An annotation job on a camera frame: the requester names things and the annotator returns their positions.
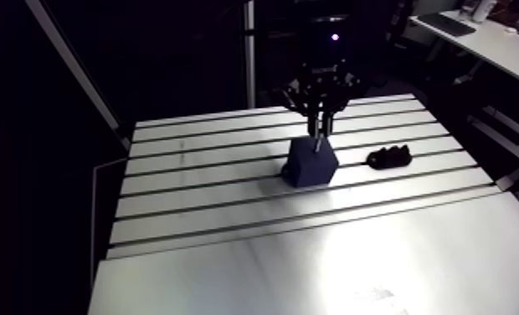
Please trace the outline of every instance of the desk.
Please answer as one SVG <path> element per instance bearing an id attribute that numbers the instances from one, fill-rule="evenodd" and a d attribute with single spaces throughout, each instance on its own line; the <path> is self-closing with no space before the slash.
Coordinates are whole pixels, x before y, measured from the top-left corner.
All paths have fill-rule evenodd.
<path id="1" fill-rule="evenodd" d="M 459 11 L 442 14 L 458 19 Z M 465 20 L 461 22 L 475 28 L 476 32 L 455 37 L 418 20 L 417 17 L 411 17 L 410 20 L 519 79 L 519 34 L 506 32 L 504 25 L 488 19 L 482 24 Z"/>
<path id="2" fill-rule="evenodd" d="M 449 11 L 442 14 L 449 18 L 458 20 L 459 11 Z M 461 22 L 475 28 L 476 32 L 455 37 L 418 20 L 417 17 L 411 17 L 410 20 L 428 29 L 441 39 L 471 52 L 480 60 L 484 60 L 519 79 L 519 34 L 510 34 L 506 32 L 506 27 L 504 25 L 491 20 L 486 20 L 482 24 L 465 20 Z M 477 63 L 477 66 L 471 71 L 470 75 L 467 75 L 470 79 L 472 79 L 472 74 L 474 74 L 478 69 L 478 65 L 480 65 L 480 62 Z M 513 131 L 519 133 L 519 123 L 513 121 L 510 117 L 504 115 L 491 106 L 485 107 L 483 110 L 485 113 L 492 115 L 494 118 L 510 127 Z M 511 142 L 498 131 L 473 116 L 469 116 L 469 122 L 519 158 L 519 144 Z M 508 189 L 518 179 L 519 168 L 507 176 L 500 178 L 496 182 L 502 189 Z"/>
<path id="3" fill-rule="evenodd" d="M 418 100 L 350 101 L 334 132 L 330 184 L 293 189 L 286 109 L 138 123 L 90 314 L 519 313 L 519 203 Z"/>

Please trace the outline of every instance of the white surface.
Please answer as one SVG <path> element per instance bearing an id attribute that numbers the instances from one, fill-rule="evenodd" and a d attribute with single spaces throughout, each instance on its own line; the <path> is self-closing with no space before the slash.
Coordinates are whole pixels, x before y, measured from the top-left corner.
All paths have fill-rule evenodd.
<path id="1" fill-rule="evenodd" d="M 366 165 L 350 168 L 339 168 L 334 177 L 327 185 L 328 188 L 338 188 L 355 183 L 382 178 L 396 178 L 400 176 L 419 175 L 424 172 L 433 172 L 457 168 L 459 166 L 470 166 L 475 161 L 466 152 L 461 155 L 450 155 L 439 157 L 436 163 L 430 163 L 428 158 L 415 158 L 405 168 L 393 168 L 384 171 L 375 171 Z M 151 214 L 156 212 L 170 212 L 187 208 L 211 206 L 215 204 L 226 204 L 242 202 L 251 199 L 262 199 L 284 194 L 295 194 L 298 191 L 315 190 L 326 188 L 326 186 L 309 188 L 292 188 L 281 178 L 266 178 L 240 183 L 226 183 L 204 188 L 188 188 L 166 193 L 148 194 L 135 197 L 119 199 L 117 205 L 117 217 L 127 217 L 138 214 Z M 383 190 L 382 196 L 394 194 Z"/>
<path id="2" fill-rule="evenodd" d="M 367 132 L 343 133 L 329 138 L 334 150 L 344 147 L 367 146 L 373 143 L 407 141 L 417 137 L 444 136 L 448 132 L 439 123 L 395 127 Z M 196 152 L 181 152 L 157 157 L 129 160 L 126 174 L 170 171 L 177 168 L 195 168 L 215 163 L 234 163 L 257 158 L 284 157 L 289 152 L 289 140 L 249 144 Z"/>
<path id="3" fill-rule="evenodd" d="M 414 96 L 412 94 L 402 94 L 402 95 L 397 95 L 397 96 L 369 97 L 369 98 L 362 98 L 362 99 L 350 101 L 348 104 L 349 105 L 367 104 L 367 103 L 379 102 L 379 101 L 409 100 L 409 99 L 413 99 L 413 98 L 414 98 Z M 289 111 L 289 110 L 287 110 L 286 108 L 284 108 L 282 106 L 256 108 L 253 110 L 243 110 L 243 111 L 223 111 L 223 112 L 217 112 L 217 113 L 213 113 L 213 114 L 158 119 L 155 121 L 139 121 L 136 124 L 136 128 L 160 126 L 160 125 L 172 125 L 172 124 L 192 122 L 192 121 L 206 121 L 206 120 L 222 119 L 222 118 L 227 118 L 227 117 L 271 114 L 271 113 L 276 113 L 276 112 L 287 112 L 287 111 Z"/>
<path id="4" fill-rule="evenodd" d="M 459 12 L 450 11 L 443 14 L 456 18 Z M 416 17 L 412 17 L 411 20 L 519 79 L 519 35 L 506 32 L 505 26 L 491 20 L 486 20 L 482 24 L 464 21 L 463 23 L 476 28 L 476 32 L 454 37 L 419 21 Z"/>
<path id="5" fill-rule="evenodd" d="M 121 246 L 112 247 L 107 251 L 107 258 L 118 258 L 124 256 L 133 256 L 140 254 L 147 254 L 157 251 L 173 250 L 195 245 L 205 245 L 218 243 L 227 240 L 239 240 L 243 238 L 269 235 L 274 233 L 281 233 L 291 230 L 301 230 L 321 225 L 329 225 L 333 223 L 345 222 L 354 219 L 363 219 L 373 216 L 392 214 L 410 209 L 419 209 L 437 204 L 447 204 L 455 201 L 466 199 L 473 199 L 481 196 L 498 194 L 500 190 L 496 186 L 486 186 L 478 188 L 466 188 L 464 190 L 442 192 L 431 195 L 420 195 L 418 198 L 408 198 L 394 200 L 390 203 L 366 205 L 356 208 L 335 208 L 329 209 L 327 212 L 315 216 L 306 216 L 300 219 L 277 221 L 268 225 L 260 225 L 253 227 L 245 227 L 234 230 L 217 231 L 216 233 L 206 233 L 199 235 L 185 235 L 183 237 L 170 238 L 167 240 L 153 240 L 150 242 L 140 242 L 135 244 L 123 244 Z M 305 209 L 316 207 L 316 204 L 310 203 L 309 199 L 305 199 L 307 206 Z M 251 207 L 256 207 L 257 203 L 249 204 Z M 264 202 L 262 206 L 269 208 L 276 206 L 276 202 Z M 138 227 L 132 227 L 136 233 Z"/>
<path id="6" fill-rule="evenodd" d="M 334 132 L 352 132 L 383 127 L 399 127 L 408 124 L 433 122 L 427 111 L 389 114 L 363 118 L 348 118 L 334 121 Z M 299 125 L 265 127 L 237 132 L 223 132 L 203 136 L 179 137 L 171 140 L 136 142 L 131 146 L 131 157 L 152 154 L 201 150 L 220 146 L 233 146 L 250 142 L 267 142 L 285 138 L 307 136 L 306 123 Z"/>
<path id="7" fill-rule="evenodd" d="M 453 137 L 436 137 L 431 139 L 392 142 L 378 146 L 356 147 L 336 151 L 341 166 L 363 163 L 367 155 L 382 147 L 408 145 L 412 155 L 432 152 L 446 152 L 462 149 Z M 231 163 L 208 168 L 193 168 L 183 171 L 141 175 L 125 178 L 121 194 L 133 194 L 163 189 L 180 189 L 196 185 L 222 183 L 247 178 L 276 176 L 280 173 L 286 158 L 265 159 L 253 162 Z"/>
<path id="8" fill-rule="evenodd" d="M 220 228 L 233 228 L 252 223 L 257 224 L 276 219 L 320 214 L 335 209 L 378 204 L 395 199 L 436 194 L 443 191 L 490 183 L 491 180 L 488 176 L 477 168 L 393 180 L 395 174 L 424 173 L 426 171 L 448 168 L 448 166 L 442 165 L 442 163 L 452 162 L 454 167 L 471 166 L 474 164 L 474 161 L 470 160 L 468 154 L 462 154 L 466 156 L 427 158 L 429 161 L 421 161 L 421 164 L 425 166 L 413 169 L 411 172 L 408 169 L 396 169 L 390 172 L 377 173 L 376 171 L 370 172 L 370 169 L 367 170 L 367 167 L 356 167 L 347 170 L 349 171 L 347 176 L 355 178 L 354 182 L 363 183 L 372 180 L 372 178 L 391 178 L 391 180 L 384 183 L 366 183 L 349 189 L 326 191 L 323 194 L 297 194 L 284 199 L 267 199 L 253 204 L 237 204 L 218 209 L 196 210 L 181 214 L 119 221 L 113 226 L 111 243 L 144 240 L 157 236 L 182 235 Z M 337 174 L 334 177 L 336 181 L 343 180 L 344 178 L 340 178 L 343 174 Z"/>
<path id="9" fill-rule="evenodd" d="M 102 261 L 90 315 L 519 314 L 519 203 L 497 194 Z"/>
<path id="10" fill-rule="evenodd" d="M 338 112 L 336 114 L 336 119 L 395 112 L 398 113 L 403 111 L 417 111 L 423 109 L 424 107 L 417 100 L 355 105 L 348 106 L 345 110 Z M 304 125 L 305 117 L 295 112 L 284 111 L 271 115 L 225 118 L 223 120 L 198 121 L 173 126 L 143 128 L 135 130 L 133 142 L 147 141 L 157 138 L 187 137 L 199 133 L 227 132 L 236 129 L 267 127 L 282 124 Z"/>

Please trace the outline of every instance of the dark blue cube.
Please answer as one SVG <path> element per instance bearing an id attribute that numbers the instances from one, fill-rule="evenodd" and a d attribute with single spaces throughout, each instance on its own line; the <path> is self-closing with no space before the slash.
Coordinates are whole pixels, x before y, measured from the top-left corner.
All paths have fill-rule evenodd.
<path id="1" fill-rule="evenodd" d="M 299 137 L 290 141 L 287 164 L 281 177 L 295 188 L 328 184 L 338 167 L 334 150 L 326 138 L 321 139 L 320 151 L 314 152 L 316 139 Z"/>

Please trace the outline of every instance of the keyboard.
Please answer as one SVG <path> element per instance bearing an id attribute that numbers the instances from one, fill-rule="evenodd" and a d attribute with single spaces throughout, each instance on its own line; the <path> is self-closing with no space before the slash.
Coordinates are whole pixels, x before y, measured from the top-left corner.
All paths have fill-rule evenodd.
<path id="1" fill-rule="evenodd" d="M 455 37 L 474 33 L 476 29 L 466 26 L 452 18 L 447 18 L 439 13 L 426 14 L 418 17 L 418 20 L 438 28 Z"/>

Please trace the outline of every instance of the vertical pole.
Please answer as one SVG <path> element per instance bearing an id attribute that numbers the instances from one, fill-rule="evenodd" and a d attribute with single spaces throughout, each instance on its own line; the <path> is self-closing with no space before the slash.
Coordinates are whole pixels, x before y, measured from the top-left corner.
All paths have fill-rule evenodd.
<path id="1" fill-rule="evenodd" d="M 54 25 L 53 20 L 45 10 L 43 4 L 40 0 L 25 0 L 27 6 L 33 13 L 37 22 L 41 25 L 44 33 L 50 39 L 50 42 L 56 48 L 56 51 L 59 53 L 62 60 L 68 66 L 72 75 L 76 78 L 80 86 L 84 90 L 85 94 L 90 98 L 91 102 L 94 104 L 97 111 L 103 116 L 103 119 L 111 128 L 113 133 L 116 135 L 117 139 L 121 142 L 123 147 L 128 151 L 131 146 L 131 142 L 128 138 L 123 137 L 119 132 L 119 122 L 116 120 L 115 116 L 107 106 L 107 104 L 103 101 L 103 98 L 100 96 L 99 91 L 92 84 L 90 78 L 85 73 L 84 69 L 80 65 L 80 62 L 76 59 L 76 56 L 63 39 L 56 25 Z"/>
<path id="2" fill-rule="evenodd" d="M 254 0 L 244 4 L 244 30 L 254 29 Z M 255 50 L 254 36 L 245 36 L 246 97 L 248 108 L 255 108 Z"/>

